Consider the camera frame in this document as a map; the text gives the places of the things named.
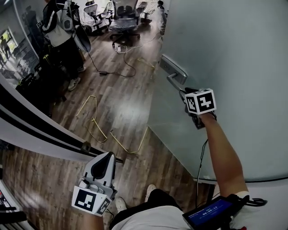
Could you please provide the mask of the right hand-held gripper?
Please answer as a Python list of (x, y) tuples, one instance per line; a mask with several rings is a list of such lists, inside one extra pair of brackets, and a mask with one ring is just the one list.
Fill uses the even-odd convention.
[(202, 114), (210, 113), (216, 119), (216, 101), (212, 89), (190, 90), (188, 88), (179, 91), (179, 96), (185, 106), (185, 111), (192, 117), (196, 129), (204, 128), (204, 123), (199, 117)]

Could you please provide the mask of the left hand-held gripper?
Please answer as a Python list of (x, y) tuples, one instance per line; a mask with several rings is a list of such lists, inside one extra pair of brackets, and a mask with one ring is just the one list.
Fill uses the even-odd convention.
[(99, 217), (103, 216), (117, 193), (112, 186), (115, 165), (116, 159), (112, 152), (100, 154), (89, 161), (84, 169), (84, 177), (89, 175), (99, 183), (81, 178), (79, 185), (74, 186), (72, 207)]

